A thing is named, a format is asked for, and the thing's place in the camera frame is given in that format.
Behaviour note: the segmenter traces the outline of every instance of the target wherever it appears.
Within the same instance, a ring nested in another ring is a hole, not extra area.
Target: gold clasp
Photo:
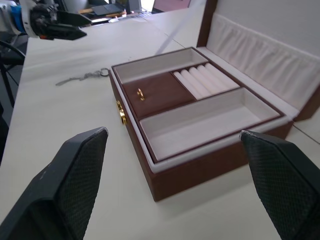
[[[141,89],[138,88],[138,91],[136,92],[136,94],[138,94],[138,96],[140,97],[140,100],[141,101],[144,101],[145,100],[145,96],[144,94],[142,93]]]
[[[116,106],[118,108],[122,124],[126,125],[127,124],[127,118],[126,118],[126,115],[125,115],[125,111],[121,106],[120,101],[116,101]]]

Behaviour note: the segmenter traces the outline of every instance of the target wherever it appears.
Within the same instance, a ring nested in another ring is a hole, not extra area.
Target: table surface
[[[165,52],[196,45],[202,12],[198,10]],[[185,9],[92,26],[84,29],[87,37],[76,41],[30,39],[0,168],[0,222],[65,140],[105,126],[109,138],[85,239],[280,239],[248,166],[156,203],[119,119],[109,78],[55,85],[154,55],[184,14]],[[296,128],[287,139],[320,166],[315,141]]]

